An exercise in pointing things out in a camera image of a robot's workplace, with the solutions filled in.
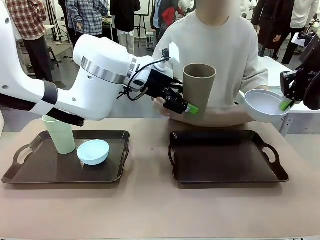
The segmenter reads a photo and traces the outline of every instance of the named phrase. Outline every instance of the black joint band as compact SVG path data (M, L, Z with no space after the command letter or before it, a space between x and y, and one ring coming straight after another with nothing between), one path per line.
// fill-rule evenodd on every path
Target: black joint band
M44 95L42 101L55 106L58 101L58 95L57 86L53 82L44 81Z

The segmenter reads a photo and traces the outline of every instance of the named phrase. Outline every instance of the plaid shirt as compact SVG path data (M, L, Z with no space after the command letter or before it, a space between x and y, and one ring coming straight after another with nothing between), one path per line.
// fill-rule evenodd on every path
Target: plaid shirt
M34 39L45 34L43 21L47 15L42 0L6 0L6 5L23 39Z
M89 35L101 35L102 16L108 14L108 0L66 0L69 28Z

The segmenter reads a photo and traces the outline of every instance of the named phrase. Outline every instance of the red cloth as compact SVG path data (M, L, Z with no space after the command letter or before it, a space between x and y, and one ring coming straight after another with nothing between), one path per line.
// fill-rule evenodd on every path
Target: red cloth
M178 13L180 15L184 15L184 11L182 11L182 9L180 7L178 7ZM168 26L171 26L174 23L175 14L176 14L176 10L175 10L175 8L173 6L169 7L162 14L163 20Z
M22 38L36 38L45 34L43 21L47 15L42 0L7 0L6 4Z

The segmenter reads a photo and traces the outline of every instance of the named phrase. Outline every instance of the tray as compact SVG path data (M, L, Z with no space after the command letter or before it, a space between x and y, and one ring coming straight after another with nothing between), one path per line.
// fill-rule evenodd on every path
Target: tray
M264 149L270 149L270 162ZM181 184L279 183L289 176L276 149L254 131L176 131L168 148L173 178Z
M110 145L108 158L96 166L80 162L77 150L61 155L47 131L20 148L13 158L10 169L2 178L5 184L54 184L54 183L114 183L124 171L129 154L127 131L73 131L76 148L94 140L104 140ZM18 163L19 155L27 148L32 149L23 164Z

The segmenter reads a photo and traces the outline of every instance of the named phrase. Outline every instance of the white bowl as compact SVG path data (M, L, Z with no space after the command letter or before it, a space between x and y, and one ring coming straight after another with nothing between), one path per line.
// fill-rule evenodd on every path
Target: white bowl
M244 107L248 115L258 122L273 123L285 117L286 111L280 109L283 98L272 92L262 89L248 91L244 96Z
M82 144L76 154L78 158L87 165L98 165L103 163L109 155L109 144L103 140L91 140Z

